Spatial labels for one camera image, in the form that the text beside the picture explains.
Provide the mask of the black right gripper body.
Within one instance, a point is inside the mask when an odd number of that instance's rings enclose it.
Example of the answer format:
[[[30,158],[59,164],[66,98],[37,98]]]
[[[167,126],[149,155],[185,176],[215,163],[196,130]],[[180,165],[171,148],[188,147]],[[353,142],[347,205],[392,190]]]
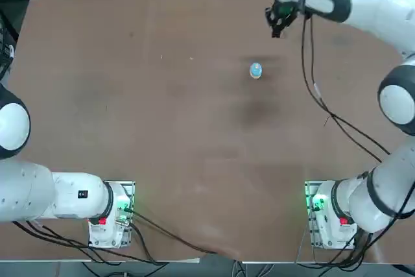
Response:
[[[289,3],[280,3],[279,1],[274,1],[272,5],[272,11],[274,17],[288,17],[294,12],[294,7]]]

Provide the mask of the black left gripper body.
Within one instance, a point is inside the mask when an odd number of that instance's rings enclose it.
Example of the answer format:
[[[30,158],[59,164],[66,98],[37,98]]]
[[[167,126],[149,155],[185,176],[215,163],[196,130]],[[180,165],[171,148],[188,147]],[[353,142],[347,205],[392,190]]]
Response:
[[[15,56],[14,46],[12,44],[3,43],[1,45],[1,72],[0,78],[3,78],[8,71],[10,71],[10,65],[13,62]]]

